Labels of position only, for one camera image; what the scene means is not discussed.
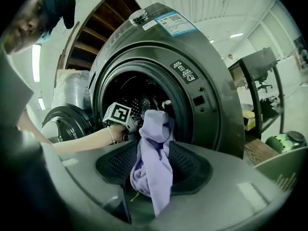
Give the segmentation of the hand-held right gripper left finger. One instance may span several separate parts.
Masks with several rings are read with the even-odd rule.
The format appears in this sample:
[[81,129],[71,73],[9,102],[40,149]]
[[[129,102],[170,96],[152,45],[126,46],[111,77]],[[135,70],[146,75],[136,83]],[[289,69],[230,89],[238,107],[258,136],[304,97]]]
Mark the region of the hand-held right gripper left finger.
[[74,231],[145,229],[132,223],[126,197],[136,150],[136,141],[63,155],[43,146],[48,173]]

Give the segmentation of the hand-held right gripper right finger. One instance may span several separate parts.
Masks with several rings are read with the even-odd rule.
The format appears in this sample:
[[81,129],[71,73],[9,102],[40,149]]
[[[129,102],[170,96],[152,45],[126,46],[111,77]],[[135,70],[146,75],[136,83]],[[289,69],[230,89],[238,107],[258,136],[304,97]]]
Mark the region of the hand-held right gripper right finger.
[[238,157],[182,142],[170,147],[208,160],[213,171],[197,193],[171,198],[154,219],[155,231],[257,231],[289,196]]

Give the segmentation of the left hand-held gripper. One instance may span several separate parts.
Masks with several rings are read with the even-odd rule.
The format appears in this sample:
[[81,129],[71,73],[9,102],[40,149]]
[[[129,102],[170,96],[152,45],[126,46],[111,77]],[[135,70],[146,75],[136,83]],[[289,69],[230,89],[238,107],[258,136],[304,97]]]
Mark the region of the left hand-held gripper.
[[125,133],[137,135],[143,119],[140,115],[133,113],[128,106],[112,103],[106,110],[103,123],[106,124],[112,135]]

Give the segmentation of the person's left hand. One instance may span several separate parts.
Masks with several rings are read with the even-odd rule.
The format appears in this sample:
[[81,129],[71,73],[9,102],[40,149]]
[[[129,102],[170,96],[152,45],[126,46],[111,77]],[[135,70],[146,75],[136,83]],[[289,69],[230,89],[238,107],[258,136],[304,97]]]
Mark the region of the person's left hand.
[[112,124],[110,126],[110,131],[113,135],[115,142],[123,142],[124,141],[123,138],[125,137],[126,134],[128,134],[127,128],[118,123]]

